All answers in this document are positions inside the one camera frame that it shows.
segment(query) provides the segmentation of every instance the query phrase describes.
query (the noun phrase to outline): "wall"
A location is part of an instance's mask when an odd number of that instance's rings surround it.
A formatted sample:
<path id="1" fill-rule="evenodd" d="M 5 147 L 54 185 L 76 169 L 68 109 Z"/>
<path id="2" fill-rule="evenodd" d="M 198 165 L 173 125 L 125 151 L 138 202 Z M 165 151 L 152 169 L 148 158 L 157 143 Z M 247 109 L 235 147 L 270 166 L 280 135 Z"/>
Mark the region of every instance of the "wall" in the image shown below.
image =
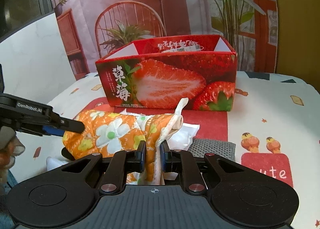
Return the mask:
<path id="1" fill-rule="evenodd" d="M 320 0 L 277 0 L 276 72 L 299 77 L 320 92 Z"/>
<path id="2" fill-rule="evenodd" d="M 48 103 L 76 80 L 55 14 L 24 27 L 0 43 L 5 93 Z"/>

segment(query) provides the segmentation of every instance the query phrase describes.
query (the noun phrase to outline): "vase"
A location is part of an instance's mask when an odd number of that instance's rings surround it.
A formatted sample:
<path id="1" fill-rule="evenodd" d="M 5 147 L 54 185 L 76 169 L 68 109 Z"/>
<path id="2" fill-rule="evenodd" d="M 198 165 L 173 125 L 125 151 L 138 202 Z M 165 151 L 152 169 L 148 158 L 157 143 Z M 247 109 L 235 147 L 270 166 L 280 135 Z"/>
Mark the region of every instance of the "vase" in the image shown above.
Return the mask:
<path id="1" fill-rule="evenodd" d="M 62 4 L 59 3 L 55 8 L 54 12 L 56 14 L 56 17 L 59 17 L 62 14 Z"/>

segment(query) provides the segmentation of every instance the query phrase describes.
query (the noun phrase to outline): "backdrop poster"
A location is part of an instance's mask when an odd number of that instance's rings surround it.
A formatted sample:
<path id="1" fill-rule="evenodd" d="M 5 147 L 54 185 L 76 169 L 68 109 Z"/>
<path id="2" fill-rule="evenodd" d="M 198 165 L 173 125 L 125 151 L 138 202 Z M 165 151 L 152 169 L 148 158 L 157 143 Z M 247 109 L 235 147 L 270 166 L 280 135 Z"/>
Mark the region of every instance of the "backdrop poster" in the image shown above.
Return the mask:
<path id="1" fill-rule="evenodd" d="M 52 0 L 77 78 L 127 41 L 220 34 L 238 52 L 238 70 L 274 72 L 276 0 Z M 119 26 L 124 26 L 123 34 Z"/>

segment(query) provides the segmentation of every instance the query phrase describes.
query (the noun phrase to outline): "orange floral cloth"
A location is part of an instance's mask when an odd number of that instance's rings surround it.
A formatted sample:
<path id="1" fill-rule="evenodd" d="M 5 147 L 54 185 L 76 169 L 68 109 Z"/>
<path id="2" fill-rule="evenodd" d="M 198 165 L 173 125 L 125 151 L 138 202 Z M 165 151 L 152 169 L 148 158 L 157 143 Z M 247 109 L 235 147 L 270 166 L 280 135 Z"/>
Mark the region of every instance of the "orange floral cloth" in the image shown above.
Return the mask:
<path id="1" fill-rule="evenodd" d="M 182 99 L 174 114 L 133 116 L 95 109 L 84 111 L 75 118 L 84 123 L 84 132 L 65 132 L 62 141 L 75 159 L 94 152 L 112 157 L 117 151 L 136 150 L 140 141 L 146 141 L 145 171 L 129 174 L 127 183 L 160 184 L 160 144 L 181 128 L 181 110 L 187 102 L 188 99 Z"/>

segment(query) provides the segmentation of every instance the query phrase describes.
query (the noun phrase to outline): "wooden cabinet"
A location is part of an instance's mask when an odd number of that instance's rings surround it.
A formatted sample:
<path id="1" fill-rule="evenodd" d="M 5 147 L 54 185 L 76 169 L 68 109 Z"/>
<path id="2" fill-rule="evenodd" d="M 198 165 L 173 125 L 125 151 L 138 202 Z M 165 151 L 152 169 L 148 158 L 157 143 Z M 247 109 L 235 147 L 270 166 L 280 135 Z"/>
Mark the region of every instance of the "wooden cabinet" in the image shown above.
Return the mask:
<path id="1" fill-rule="evenodd" d="M 71 68 L 76 80 L 79 80 L 89 73 L 89 69 L 73 19 L 72 10 L 68 9 L 57 17 L 57 22 Z"/>

